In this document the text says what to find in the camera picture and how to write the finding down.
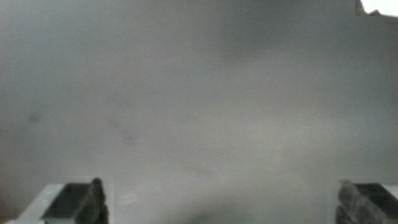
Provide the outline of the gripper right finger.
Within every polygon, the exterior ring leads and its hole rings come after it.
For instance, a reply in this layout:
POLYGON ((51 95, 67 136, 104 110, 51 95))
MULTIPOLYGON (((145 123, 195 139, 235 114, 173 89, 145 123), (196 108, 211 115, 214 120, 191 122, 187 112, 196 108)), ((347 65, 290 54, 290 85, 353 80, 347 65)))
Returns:
POLYGON ((337 224, 398 224, 398 183, 342 182, 337 224))

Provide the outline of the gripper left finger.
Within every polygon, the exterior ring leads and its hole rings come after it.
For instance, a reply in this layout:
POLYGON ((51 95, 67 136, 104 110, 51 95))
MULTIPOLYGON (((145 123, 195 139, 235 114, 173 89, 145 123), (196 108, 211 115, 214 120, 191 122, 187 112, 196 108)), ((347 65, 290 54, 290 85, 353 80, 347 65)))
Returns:
POLYGON ((47 185, 24 212, 24 224, 109 224, 100 178, 47 185))

